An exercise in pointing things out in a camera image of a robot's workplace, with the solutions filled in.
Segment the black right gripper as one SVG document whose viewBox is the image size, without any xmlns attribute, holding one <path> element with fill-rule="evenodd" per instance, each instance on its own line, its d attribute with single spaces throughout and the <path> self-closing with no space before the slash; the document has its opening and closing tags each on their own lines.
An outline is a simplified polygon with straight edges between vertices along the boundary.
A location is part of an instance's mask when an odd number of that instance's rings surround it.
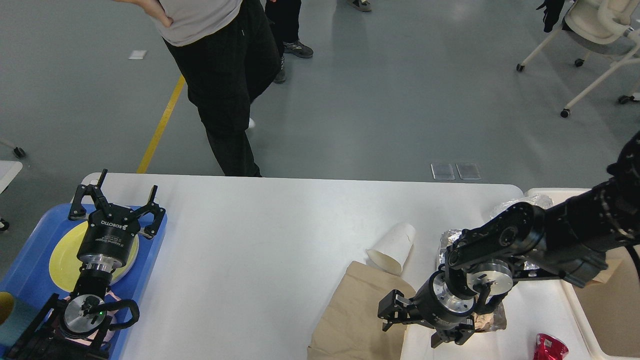
<svg viewBox="0 0 640 360">
<path fill-rule="evenodd" d="M 475 305 L 474 297 L 465 299 L 453 294 L 445 273 L 437 271 L 410 300 L 400 290 L 391 290 L 379 301 L 377 317 L 382 320 L 382 332 L 396 324 L 410 325 L 414 320 L 435 330 L 430 337 L 432 349 L 451 342 L 462 346 L 475 333 L 474 321 L 466 320 Z"/>
</svg>

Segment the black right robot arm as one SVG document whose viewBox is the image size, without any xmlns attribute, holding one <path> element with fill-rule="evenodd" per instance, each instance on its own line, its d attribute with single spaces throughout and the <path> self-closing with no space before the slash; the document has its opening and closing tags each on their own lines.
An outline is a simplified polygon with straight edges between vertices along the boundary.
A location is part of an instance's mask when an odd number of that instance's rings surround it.
<svg viewBox="0 0 640 360">
<path fill-rule="evenodd" d="M 474 317 L 492 313 L 521 281 L 585 287 L 608 268 L 607 251 L 639 244 L 639 137 L 606 168 L 608 181 L 548 209 L 517 202 L 462 230 L 415 296 L 394 289 L 379 302 L 382 330 L 416 324 L 435 331 L 434 348 L 462 346 L 475 332 Z"/>
</svg>

